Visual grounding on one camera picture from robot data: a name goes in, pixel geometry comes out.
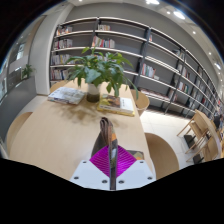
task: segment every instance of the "wooden table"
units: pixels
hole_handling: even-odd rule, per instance
[[[205,121],[205,123],[207,124],[208,126],[208,130],[211,134],[211,136],[215,139],[215,142],[216,142],[216,145],[217,145],[217,149],[218,149],[218,155],[215,159],[220,159],[222,158],[222,147],[221,147],[221,143],[219,141],[219,137],[216,133],[216,130],[214,129],[211,121],[209,120],[209,118],[202,112],[198,111],[198,110],[195,110],[196,113],[198,113],[202,118],[203,120]]]
[[[66,87],[78,89],[77,82]],[[107,93],[106,83],[101,93]],[[89,160],[95,140],[100,132],[101,117],[114,125],[118,144],[127,150],[144,152],[145,161],[153,172],[143,127],[130,89],[120,89],[120,96],[131,98],[135,117],[99,112],[96,103],[84,98],[78,105],[47,101],[42,103],[27,119],[18,132],[10,152],[10,159],[37,166],[69,180],[81,160]],[[82,91],[87,84],[82,80]]]

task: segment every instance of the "floor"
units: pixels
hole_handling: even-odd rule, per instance
[[[47,100],[47,96],[36,96],[18,115],[24,112],[35,111],[45,100]],[[185,154],[188,146],[183,138],[183,134],[186,133],[187,130],[177,137],[177,134],[186,126],[189,119],[163,115],[154,111],[145,111],[140,119],[145,132],[162,137],[173,148],[178,158],[180,169],[193,165],[193,161],[186,162],[186,160],[193,155],[192,152]]]

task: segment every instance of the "potted plant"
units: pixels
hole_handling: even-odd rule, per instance
[[[83,49],[82,54],[90,50],[89,47]],[[85,83],[88,83],[88,93],[87,101],[89,102],[98,102],[100,98],[100,86],[103,82],[107,82],[107,91],[111,92],[111,89],[114,90],[114,96],[119,96],[119,89],[123,83],[127,84],[128,82],[136,90],[136,97],[138,99],[138,90],[135,85],[124,76],[123,64],[128,64],[131,67],[132,64],[122,57],[120,53],[106,53],[106,57],[101,52],[95,52],[95,48],[92,49],[92,54],[83,56],[83,57],[71,57],[65,62],[65,64],[74,61],[78,64],[74,65],[72,68],[69,68],[67,80],[78,79],[78,86],[81,86],[81,79],[85,79]]]
[[[31,68],[31,65],[26,64],[26,67],[22,69],[21,80],[28,79],[30,74],[35,70],[35,68]]]

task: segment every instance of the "white column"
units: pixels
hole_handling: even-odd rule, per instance
[[[35,82],[37,94],[48,95],[49,86],[49,63],[51,45],[58,24],[63,23],[74,5],[69,4],[63,11],[48,15],[41,23],[30,51],[29,64],[36,69]]]

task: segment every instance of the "green leaves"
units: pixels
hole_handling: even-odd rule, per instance
[[[24,79],[25,77],[29,78],[30,74],[35,71],[35,68],[31,68],[32,65],[26,64],[26,67],[22,69],[21,73],[21,79]]]
[[[129,82],[135,88],[138,99],[137,88],[129,79],[124,76],[124,68],[122,65],[126,63],[133,67],[130,61],[128,61],[126,58],[123,58],[122,54],[120,53],[112,54],[110,52],[106,53],[107,60],[105,61],[103,53],[95,52],[95,48],[89,47],[84,48],[82,54],[86,53],[90,49],[92,50],[91,55],[83,57],[74,56],[66,61],[66,63],[70,61],[79,62],[83,65],[82,67],[75,65],[72,68],[69,68],[69,76],[67,79],[74,81],[77,78],[78,86],[81,86],[82,78],[85,79],[86,83],[92,83],[96,87],[102,82],[108,82],[106,87],[108,93],[111,93],[111,90],[113,89],[114,95],[116,97],[119,96],[119,89],[121,88],[123,81],[126,83],[125,90],[127,90],[127,84]]]
[[[69,62],[71,62],[71,61],[79,61],[79,62],[85,62],[86,60],[85,60],[85,58],[84,57],[78,57],[78,56],[74,56],[74,57],[71,57],[71,58],[69,58],[66,62],[65,62],[65,64],[68,64]]]
[[[82,54],[86,53],[86,51],[88,51],[90,48],[89,47],[85,47],[83,50],[82,50]]]
[[[111,87],[112,87],[112,86],[111,86],[111,83],[109,83],[108,86],[107,86],[107,92],[108,92],[108,93],[111,92]]]
[[[130,79],[127,79],[130,83],[131,83],[131,85],[134,87],[134,89],[135,89],[135,92],[136,92],[136,100],[138,99],[138,90],[137,90],[137,88],[136,88],[136,86],[131,82],[131,80]]]
[[[96,78],[98,78],[101,73],[97,72],[94,69],[90,69],[89,72],[86,74],[86,83],[93,82]]]

